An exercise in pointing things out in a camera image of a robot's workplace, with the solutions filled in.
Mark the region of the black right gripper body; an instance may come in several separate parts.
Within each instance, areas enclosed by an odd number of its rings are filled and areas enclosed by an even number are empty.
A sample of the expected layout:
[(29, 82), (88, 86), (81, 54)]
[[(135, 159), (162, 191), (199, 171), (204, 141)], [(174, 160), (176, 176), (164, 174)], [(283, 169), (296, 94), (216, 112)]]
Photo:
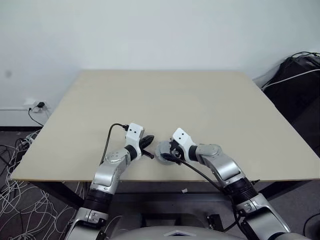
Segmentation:
[(174, 150), (170, 150), (170, 153), (179, 158), (180, 160), (184, 161), (185, 160), (185, 156), (184, 156), (184, 151), (183, 149), (180, 147), (179, 143), (177, 141), (175, 141), (175, 149)]

